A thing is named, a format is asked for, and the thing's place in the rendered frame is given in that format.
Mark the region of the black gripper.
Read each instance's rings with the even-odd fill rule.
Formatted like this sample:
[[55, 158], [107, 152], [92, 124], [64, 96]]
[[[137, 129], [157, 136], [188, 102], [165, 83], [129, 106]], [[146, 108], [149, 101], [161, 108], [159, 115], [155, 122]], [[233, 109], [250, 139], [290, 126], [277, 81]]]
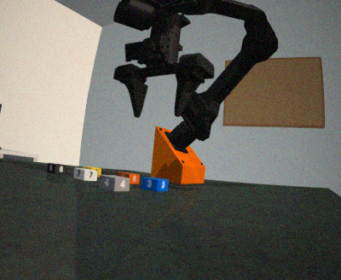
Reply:
[[[135, 64], [118, 66], [114, 69], [113, 78], [123, 83], [130, 93], [130, 100], [134, 115], [139, 118], [147, 95], [148, 85], [144, 83], [149, 77], [175, 74], [177, 80], [175, 116], [180, 117], [188, 105], [193, 93], [204, 79], [214, 78], [214, 65], [201, 53], [181, 55], [180, 38], [174, 32], [153, 32], [152, 36], [166, 35], [169, 42], [169, 63], [160, 61], [160, 58], [145, 60], [146, 67], [137, 67]], [[178, 63], [179, 62], [179, 63]]]

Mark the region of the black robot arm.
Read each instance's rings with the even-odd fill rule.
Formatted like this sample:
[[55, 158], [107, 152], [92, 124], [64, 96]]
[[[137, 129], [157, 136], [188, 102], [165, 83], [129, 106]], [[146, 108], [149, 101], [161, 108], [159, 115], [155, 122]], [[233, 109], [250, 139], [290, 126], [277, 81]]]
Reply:
[[[181, 15], [178, 13], [182, 13]], [[175, 150], [188, 153], [187, 147], [198, 138], [210, 136], [211, 124], [219, 115], [221, 102], [247, 75], [251, 68], [268, 60], [278, 49], [278, 39], [263, 10], [235, 0], [122, 0], [113, 16], [114, 22], [136, 30], [174, 32], [180, 37], [181, 28], [190, 24], [185, 15], [218, 14], [244, 20], [246, 36], [240, 53], [223, 70], [207, 91], [195, 91], [182, 111], [182, 121], [171, 132], [165, 131]], [[146, 41], [145, 41], [146, 40]], [[126, 61], [160, 58], [169, 63], [170, 50], [166, 35], [152, 36], [125, 45]]]

